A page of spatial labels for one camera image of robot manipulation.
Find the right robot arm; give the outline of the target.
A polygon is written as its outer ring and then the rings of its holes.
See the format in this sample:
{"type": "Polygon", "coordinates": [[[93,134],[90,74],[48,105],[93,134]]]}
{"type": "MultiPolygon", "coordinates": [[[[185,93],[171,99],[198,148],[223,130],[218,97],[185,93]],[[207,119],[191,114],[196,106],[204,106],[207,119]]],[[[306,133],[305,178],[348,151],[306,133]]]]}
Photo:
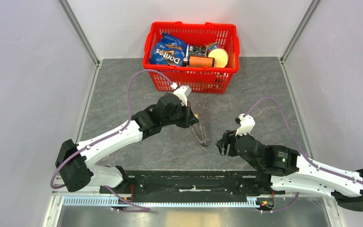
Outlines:
{"type": "Polygon", "coordinates": [[[363,169],[347,171],[318,163],[282,145],[264,145],[253,136],[227,130],[216,142],[219,153],[240,157],[256,170],[255,195],[298,192],[333,198],[337,205],[363,212],[363,169]]]}

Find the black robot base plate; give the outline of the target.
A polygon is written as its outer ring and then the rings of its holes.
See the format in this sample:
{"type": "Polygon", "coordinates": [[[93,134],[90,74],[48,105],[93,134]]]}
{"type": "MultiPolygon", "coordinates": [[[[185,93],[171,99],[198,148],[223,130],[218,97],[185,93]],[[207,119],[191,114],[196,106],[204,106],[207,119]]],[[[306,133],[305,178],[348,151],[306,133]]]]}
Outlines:
{"type": "Polygon", "coordinates": [[[253,170],[126,170],[113,190],[131,194],[133,202],[242,202],[248,196],[284,195],[274,191],[270,176],[253,170]]]}

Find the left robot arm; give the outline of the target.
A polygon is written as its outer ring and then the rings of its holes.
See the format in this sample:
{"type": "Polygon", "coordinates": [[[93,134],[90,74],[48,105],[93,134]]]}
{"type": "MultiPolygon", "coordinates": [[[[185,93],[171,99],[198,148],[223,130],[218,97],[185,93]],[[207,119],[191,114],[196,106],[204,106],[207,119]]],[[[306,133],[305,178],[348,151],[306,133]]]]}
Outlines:
{"type": "Polygon", "coordinates": [[[64,141],[55,161],[56,171],[51,187],[65,187],[68,192],[79,191],[98,180],[99,171],[93,166],[102,158],[160,133],[163,127],[189,128],[198,122],[190,102],[183,104],[178,96],[166,93],[156,104],[133,114],[113,130],[79,143],[72,139],[64,141]]]}

